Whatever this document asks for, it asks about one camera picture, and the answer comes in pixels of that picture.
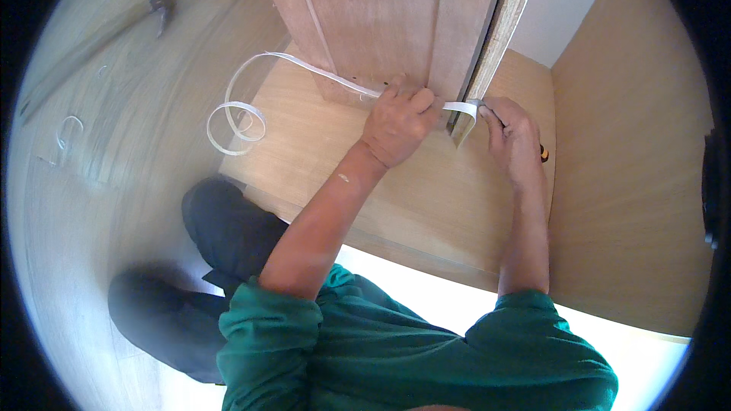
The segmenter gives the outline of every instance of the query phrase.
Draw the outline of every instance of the man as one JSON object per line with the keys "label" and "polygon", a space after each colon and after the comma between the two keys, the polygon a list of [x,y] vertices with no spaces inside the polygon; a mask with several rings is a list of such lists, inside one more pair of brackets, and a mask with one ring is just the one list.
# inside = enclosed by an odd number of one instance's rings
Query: man
{"label": "man", "polygon": [[439,118],[442,100],[403,84],[380,96],[361,139],[289,227],[229,182],[198,184],[184,220],[214,268],[206,279],[227,298],[128,272],[110,287],[120,332],[195,379],[224,382],[223,409],[609,409],[617,377],[547,296],[538,130],[511,100],[480,108],[515,204],[492,312],[460,337],[334,265],[370,191]]}

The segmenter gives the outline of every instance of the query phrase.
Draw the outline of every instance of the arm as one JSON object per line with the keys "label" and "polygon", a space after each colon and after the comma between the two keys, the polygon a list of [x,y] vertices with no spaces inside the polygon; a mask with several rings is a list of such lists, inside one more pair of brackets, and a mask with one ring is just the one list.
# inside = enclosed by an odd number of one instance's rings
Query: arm
{"label": "arm", "polygon": [[401,89],[403,82],[398,77],[383,92],[361,139],[281,237],[259,276],[261,288],[314,300],[370,192],[434,128],[442,101],[426,88]]}
{"label": "arm", "polygon": [[485,103],[480,115],[490,129],[490,153],[513,187],[512,231],[501,257],[498,295],[529,289],[548,293],[546,178],[538,127],[506,97]]}

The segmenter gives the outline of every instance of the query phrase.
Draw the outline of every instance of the wooden floor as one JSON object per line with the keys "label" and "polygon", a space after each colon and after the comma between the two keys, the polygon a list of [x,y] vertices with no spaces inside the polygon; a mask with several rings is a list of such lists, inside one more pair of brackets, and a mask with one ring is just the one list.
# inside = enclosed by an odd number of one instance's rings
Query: wooden floor
{"label": "wooden floor", "polygon": [[[294,43],[287,51],[299,54]],[[523,105],[538,122],[542,143],[555,154],[548,68],[507,51],[488,95]],[[276,63],[254,105],[266,115],[267,135],[246,145],[245,155],[226,157],[221,173],[244,181],[249,197],[292,220],[361,136],[368,111],[323,100],[313,75],[285,60]],[[240,145],[235,139],[232,148]],[[553,163],[544,164],[549,193]],[[480,120],[460,149],[446,132],[435,131],[392,169],[361,209],[346,244],[494,292],[511,220],[512,191],[488,155],[488,128]]]}
{"label": "wooden floor", "polygon": [[[61,55],[142,0],[62,0],[32,57],[21,97]],[[180,200],[214,174],[207,115],[235,69],[289,36],[272,0],[177,0],[156,39],[150,16],[79,70],[32,121],[13,125],[7,208],[16,278],[39,342],[81,409],[220,409],[224,388],[154,361],[111,323],[113,275],[158,264],[181,286],[206,287]],[[272,64],[235,91],[251,99]],[[74,121],[61,121],[76,115]],[[60,150],[56,133],[67,146]],[[216,130],[227,141],[230,134]]]}

